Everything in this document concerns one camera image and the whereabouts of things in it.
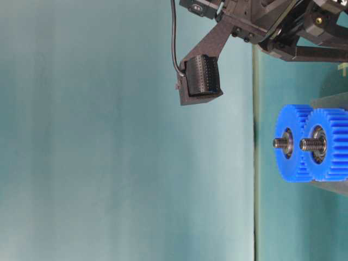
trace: robotic arm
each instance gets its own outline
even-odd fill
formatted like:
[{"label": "robotic arm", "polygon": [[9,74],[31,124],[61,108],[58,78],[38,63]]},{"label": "robotic arm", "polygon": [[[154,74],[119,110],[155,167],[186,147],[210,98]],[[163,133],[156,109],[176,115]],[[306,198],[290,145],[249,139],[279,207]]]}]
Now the robotic arm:
[{"label": "robotic arm", "polygon": [[[337,25],[339,15],[348,13],[348,0],[181,0],[191,13],[217,24],[177,65],[171,1],[181,105],[206,103],[223,94],[217,61],[230,35],[285,61],[348,61],[348,28]],[[300,37],[324,48],[298,46]]]}]

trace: teal backdrop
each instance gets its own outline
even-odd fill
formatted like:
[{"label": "teal backdrop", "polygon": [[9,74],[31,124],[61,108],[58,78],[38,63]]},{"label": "teal backdrop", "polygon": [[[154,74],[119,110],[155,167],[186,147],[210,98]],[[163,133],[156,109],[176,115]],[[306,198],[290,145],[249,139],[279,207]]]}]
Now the teal backdrop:
[{"label": "teal backdrop", "polygon": [[[182,58],[214,22],[178,16]],[[0,260],[253,260],[251,45],[180,107],[170,22],[169,0],[2,1]]]}]

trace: black cable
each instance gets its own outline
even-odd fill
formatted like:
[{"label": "black cable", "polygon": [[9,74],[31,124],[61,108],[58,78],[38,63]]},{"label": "black cable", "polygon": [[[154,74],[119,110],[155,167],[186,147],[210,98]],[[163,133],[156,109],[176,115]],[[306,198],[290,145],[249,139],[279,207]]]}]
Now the black cable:
[{"label": "black cable", "polygon": [[176,60],[176,10],[175,10],[175,0],[171,0],[172,5],[172,60],[174,68],[181,77],[185,77],[185,73],[180,70],[178,62]]}]

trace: screw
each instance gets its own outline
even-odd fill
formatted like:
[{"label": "screw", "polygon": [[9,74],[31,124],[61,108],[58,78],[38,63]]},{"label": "screw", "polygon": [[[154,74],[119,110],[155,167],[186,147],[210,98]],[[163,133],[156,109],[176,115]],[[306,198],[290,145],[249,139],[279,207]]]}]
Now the screw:
[{"label": "screw", "polygon": [[300,149],[303,151],[324,151],[326,147],[325,140],[319,139],[302,139]]},{"label": "screw", "polygon": [[322,18],[321,18],[321,17],[317,17],[317,18],[315,19],[315,22],[316,22],[317,24],[322,24]]},{"label": "screw", "polygon": [[287,148],[289,140],[287,138],[277,138],[273,140],[273,148]]}]

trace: threaded bolt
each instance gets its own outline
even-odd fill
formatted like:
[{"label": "threaded bolt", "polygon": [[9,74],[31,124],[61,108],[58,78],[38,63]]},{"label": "threaded bolt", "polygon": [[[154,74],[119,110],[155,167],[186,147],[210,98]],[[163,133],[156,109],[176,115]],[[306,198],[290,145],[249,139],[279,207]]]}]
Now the threaded bolt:
[{"label": "threaded bolt", "polygon": [[274,148],[287,148],[289,146],[289,140],[287,138],[277,138],[273,140]]},{"label": "threaded bolt", "polygon": [[324,151],[326,147],[324,139],[302,139],[300,149],[303,151]]}]

